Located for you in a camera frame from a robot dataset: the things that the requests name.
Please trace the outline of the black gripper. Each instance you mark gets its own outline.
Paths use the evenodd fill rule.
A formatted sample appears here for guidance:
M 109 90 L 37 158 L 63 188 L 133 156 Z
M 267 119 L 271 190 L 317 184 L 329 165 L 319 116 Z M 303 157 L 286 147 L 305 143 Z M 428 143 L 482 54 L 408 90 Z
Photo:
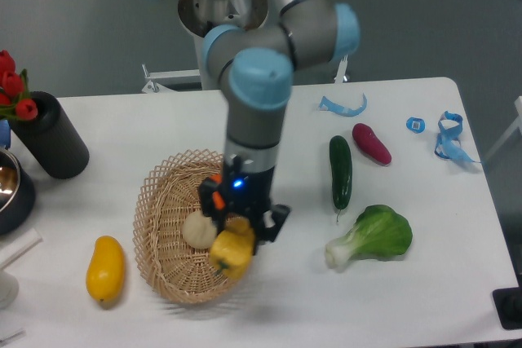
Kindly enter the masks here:
M 272 205 L 271 188 L 275 167 L 263 171 L 251 171 L 240 156 L 223 160 L 222 182 L 219 190 L 225 200 L 224 210 L 217 210 L 212 201 L 215 185 L 210 176 L 198 188 L 201 211 L 210 217 L 219 234 L 225 228 L 228 208 L 231 213 L 248 218 L 254 230 L 253 255 L 260 245 L 273 243 L 281 231 L 291 208 L 288 205 Z

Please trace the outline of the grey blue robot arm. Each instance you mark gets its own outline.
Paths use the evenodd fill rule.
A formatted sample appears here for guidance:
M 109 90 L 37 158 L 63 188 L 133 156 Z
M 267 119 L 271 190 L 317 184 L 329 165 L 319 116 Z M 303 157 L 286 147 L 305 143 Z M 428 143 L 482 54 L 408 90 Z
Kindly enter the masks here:
M 274 241 L 290 213 L 271 187 L 294 73 L 353 54 L 361 39 L 345 3 L 276 0 L 278 23 L 266 26 L 262 2 L 179 0 L 179 18 L 201 39 L 202 83 L 228 102 L 222 174 L 200 185 L 202 213 L 219 231 L 229 214 L 246 218 L 256 244 Z

